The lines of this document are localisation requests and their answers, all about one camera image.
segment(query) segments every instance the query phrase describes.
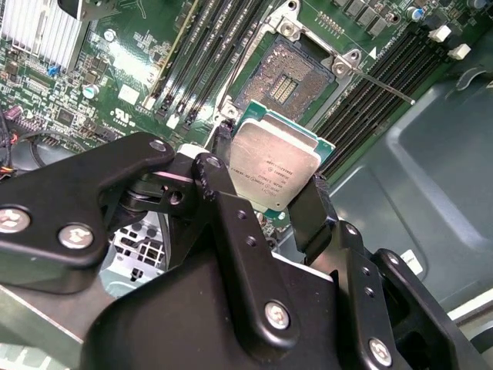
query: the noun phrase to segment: capacitor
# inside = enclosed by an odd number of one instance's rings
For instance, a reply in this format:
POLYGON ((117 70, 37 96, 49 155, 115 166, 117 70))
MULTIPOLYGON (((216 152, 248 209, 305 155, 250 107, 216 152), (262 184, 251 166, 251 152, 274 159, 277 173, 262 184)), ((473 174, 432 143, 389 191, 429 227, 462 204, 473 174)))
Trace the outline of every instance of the capacitor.
POLYGON ((415 8, 414 6, 410 6, 406 10, 406 18, 412 22, 419 22, 423 19, 424 10, 421 8, 415 8))
POLYGON ((15 121, 20 116, 22 116, 22 107, 21 106, 13 106, 11 109, 7 109, 3 112, 5 119, 9 121, 15 121))
POLYGON ((481 10, 486 4, 486 0, 468 0, 468 7, 474 10, 481 10))
POLYGON ((99 94, 99 87, 96 85, 87 85, 82 89, 82 94, 86 99, 94 99, 99 94))
POLYGON ((102 35, 107 42, 113 42, 116 39, 116 32, 113 29, 107 29, 102 35))

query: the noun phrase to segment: white label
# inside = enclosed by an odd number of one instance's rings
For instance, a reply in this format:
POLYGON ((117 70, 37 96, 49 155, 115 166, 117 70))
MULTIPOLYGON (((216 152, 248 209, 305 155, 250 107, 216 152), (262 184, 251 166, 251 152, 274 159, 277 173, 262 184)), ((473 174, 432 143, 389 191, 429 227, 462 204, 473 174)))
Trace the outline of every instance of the white label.
POLYGON ((118 94, 118 99, 125 100, 127 103, 130 103, 134 106, 137 103, 138 98, 138 91, 135 91, 130 86, 123 84, 122 88, 120 89, 120 93, 118 94))
POLYGON ((423 272, 423 266, 421 266, 421 264, 418 261, 418 258, 416 257, 416 255, 411 249, 401 254, 401 258, 409 266, 411 271, 414 272, 415 275, 418 275, 421 272, 423 272))

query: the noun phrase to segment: surface-mount component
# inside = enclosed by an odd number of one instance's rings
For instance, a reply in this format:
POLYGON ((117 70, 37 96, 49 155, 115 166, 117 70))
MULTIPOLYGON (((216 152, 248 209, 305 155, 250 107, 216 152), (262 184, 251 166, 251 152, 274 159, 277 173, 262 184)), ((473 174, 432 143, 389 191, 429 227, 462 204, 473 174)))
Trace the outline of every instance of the surface-mount component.
POLYGON ((233 136, 231 179, 258 211, 281 212, 333 150, 326 140, 252 102, 233 136))
POLYGON ((366 8, 357 19, 357 22, 363 27, 368 26, 375 19, 377 13, 372 8, 366 8))
POLYGON ((63 69, 74 67, 87 23, 65 13, 56 1, 7 0, 2 37, 12 46, 63 69))
POLYGON ((334 4, 343 8, 349 0, 334 0, 334 4))
POLYGON ((60 108, 58 115, 56 116, 57 122, 60 122, 61 124, 65 126, 70 126, 72 125, 72 122, 74 120, 74 114, 70 113, 68 110, 60 108))
POLYGON ((18 64, 12 60, 8 60, 5 64, 4 71, 6 71, 9 75, 17 75, 18 64))
POLYGON ((334 81, 334 75, 305 51, 279 36, 259 68, 246 81, 234 104, 246 109, 251 100, 297 121, 334 81))
POLYGON ((388 26, 388 23, 385 19, 378 17, 375 22, 373 22, 373 25, 370 26, 370 29, 368 29, 368 32, 377 37, 381 34, 382 31, 388 26))
POLYGON ((346 9, 346 13, 352 15, 353 17, 357 16, 361 9, 364 7, 363 0, 353 0, 349 7, 346 9))

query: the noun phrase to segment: gray metal panel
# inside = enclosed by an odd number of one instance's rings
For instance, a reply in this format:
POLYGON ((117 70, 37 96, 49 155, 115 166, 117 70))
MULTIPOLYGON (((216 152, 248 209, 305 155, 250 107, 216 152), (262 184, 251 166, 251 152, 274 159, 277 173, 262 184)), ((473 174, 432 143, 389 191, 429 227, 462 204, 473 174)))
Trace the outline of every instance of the gray metal panel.
POLYGON ((493 287, 493 91, 434 86, 335 187, 366 247, 411 249, 446 311, 493 287))

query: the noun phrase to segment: chip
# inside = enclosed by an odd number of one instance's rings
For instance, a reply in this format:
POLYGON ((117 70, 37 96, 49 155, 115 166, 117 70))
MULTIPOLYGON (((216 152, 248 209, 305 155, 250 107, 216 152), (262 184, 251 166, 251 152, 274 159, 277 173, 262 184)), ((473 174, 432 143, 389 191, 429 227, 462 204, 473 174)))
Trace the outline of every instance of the chip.
POLYGON ((60 122, 62 125, 70 126, 72 125, 72 121, 74 120, 74 115, 69 111, 60 108, 59 114, 56 117, 56 120, 60 122))
POLYGON ((86 75, 84 76, 84 83, 86 85, 92 85, 96 80, 98 79, 98 76, 92 72, 87 72, 86 75))
POLYGON ((10 75, 17 75, 18 64, 16 62, 13 62, 12 60, 8 60, 5 64, 5 71, 10 75))

